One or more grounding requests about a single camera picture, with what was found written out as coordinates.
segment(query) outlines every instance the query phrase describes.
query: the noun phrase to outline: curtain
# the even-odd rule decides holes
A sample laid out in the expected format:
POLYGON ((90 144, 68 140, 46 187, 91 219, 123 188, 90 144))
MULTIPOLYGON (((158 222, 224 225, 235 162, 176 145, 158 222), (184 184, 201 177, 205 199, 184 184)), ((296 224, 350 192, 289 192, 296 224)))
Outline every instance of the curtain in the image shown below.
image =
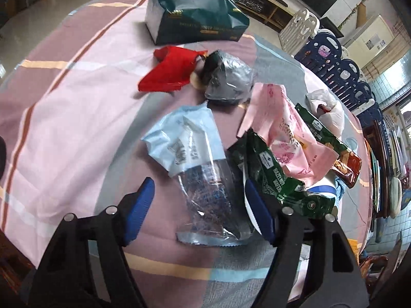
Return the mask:
POLYGON ((368 82, 374 80, 389 69, 411 48, 410 36, 401 20, 395 24, 393 34, 394 39, 391 43, 362 69, 368 82))

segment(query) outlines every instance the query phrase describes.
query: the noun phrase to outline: decorative garland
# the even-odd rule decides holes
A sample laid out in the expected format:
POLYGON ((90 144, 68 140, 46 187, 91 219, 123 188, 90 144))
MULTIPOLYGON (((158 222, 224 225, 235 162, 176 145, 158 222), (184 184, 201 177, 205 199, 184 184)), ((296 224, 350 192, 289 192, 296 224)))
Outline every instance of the decorative garland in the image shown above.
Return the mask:
POLYGON ((355 8, 351 11, 350 15, 348 15, 347 18, 338 26, 338 30, 341 30, 341 29, 342 29, 342 27, 344 26, 344 24, 347 23, 347 21, 349 20, 349 18, 350 18, 353 14, 355 14, 355 13, 357 12, 358 6, 359 6, 361 3, 363 3, 364 1, 367 1, 367 0, 361 0, 361 2, 355 6, 355 8))

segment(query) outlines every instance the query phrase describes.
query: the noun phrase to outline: brown stripe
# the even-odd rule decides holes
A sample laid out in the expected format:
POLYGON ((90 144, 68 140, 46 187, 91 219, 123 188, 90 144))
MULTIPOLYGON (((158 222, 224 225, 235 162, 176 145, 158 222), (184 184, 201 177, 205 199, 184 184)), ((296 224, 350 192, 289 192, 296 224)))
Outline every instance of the brown stripe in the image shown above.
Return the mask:
MULTIPOLYGON (((141 0, 136 7, 141 6, 146 0, 141 0)), ((101 38, 101 36, 103 36, 107 30, 114 25, 115 23, 117 23, 120 19, 122 19, 124 16, 126 16, 130 11, 132 11, 133 9, 135 9, 136 7, 130 8, 129 10, 127 10, 127 12, 125 12, 124 14, 122 14, 118 19, 116 19, 116 21, 111 24, 109 27, 105 28, 104 30, 101 31, 101 33, 92 41, 90 42, 86 47, 83 48, 83 51, 79 54, 78 57, 76 57, 74 59, 73 62, 78 62, 79 59, 90 49, 91 45, 93 45, 97 39, 101 38)), ((63 78, 67 75, 67 73, 69 72, 69 69, 66 69, 62 75, 60 76, 60 78, 56 81, 56 83, 54 84, 53 88, 50 89, 49 93, 52 92, 53 90, 55 90, 61 83, 61 81, 63 80, 63 78)), ((14 173, 16 171, 16 166, 17 166, 17 161, 18 158, 20 156, 21 150, 27 140, 27 135, 28 135, 28 130, 30 127, 30 119, 34 110, 35 105, 38 102, 36 102, 35 104, 33 104, 27 111, 25 120, 24 120, 24 126, 23 126, 23 135, 21 137, 20 140, 20 144, 18 145, 18 148, 16 150, 16 153, 13 157, 13 161, 12 161, 12 167, 10 170, 10 175, 8 177, 8 181, 7 181, 7 185, 6 185, 6 193, 10 194, 11 188, 12 188, 12 181, 13 181, 13 176, 14 173)), ((7 213, 8 213, 8 209, 9 209, 9 204, 6 202, 6 198, 4 198, 4 209, 3 209, 3 220, 1 223, 1 230, 4 232, 5 231, 5 227, 6 227, 6 222, 7 222, 7 213)))

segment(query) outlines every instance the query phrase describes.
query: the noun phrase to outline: green tissue package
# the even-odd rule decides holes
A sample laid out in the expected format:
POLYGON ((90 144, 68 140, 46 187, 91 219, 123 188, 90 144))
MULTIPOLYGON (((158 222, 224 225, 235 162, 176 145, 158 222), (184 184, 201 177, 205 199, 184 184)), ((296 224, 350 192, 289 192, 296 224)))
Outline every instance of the green tissue package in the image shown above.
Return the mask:
POLYGON ((248 176, 263 193, 277 198, 282 205, 309 218, 322 218, 331 213, 335 199, 307 193, 302 181, 285 176, 270 148, 251 128, 228 152, 239 167, 242 167, 246 153, 248 176))
POLYGON ((156 45, 238 41, 249 22, 231 0, 149 0, 145 14, 156 45))

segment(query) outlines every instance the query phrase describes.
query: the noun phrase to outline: light blue stripe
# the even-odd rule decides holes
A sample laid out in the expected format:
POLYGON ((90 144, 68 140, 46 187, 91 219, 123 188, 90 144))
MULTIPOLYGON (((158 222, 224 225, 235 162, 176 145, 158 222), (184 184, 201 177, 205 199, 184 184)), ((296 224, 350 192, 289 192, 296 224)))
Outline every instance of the light blue stripe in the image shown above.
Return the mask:
POLYGON ((255 38, 254 38, 254 40, 255 40, 256 44, 257 44, 259 47, 265 49, 266 51, 269 51, 272 55, 275 55, 277 58, 280 58, 281 60, 284 60, 284 61, 289 62, 287 59, 284 59, 281 55, 279 55, 278 53, 274 52, 272 49, 270 49, 270 48, 268 48, 267 46, 261 44, 261 43, 260 43, 258 40, 256 40, 255 38))
POLYGON ((265 279, 270 268, 263 267, 256 270, 225 270, 214 268, 210 273, 210 281, 222 283, 242 283, 250 279, 265 279))

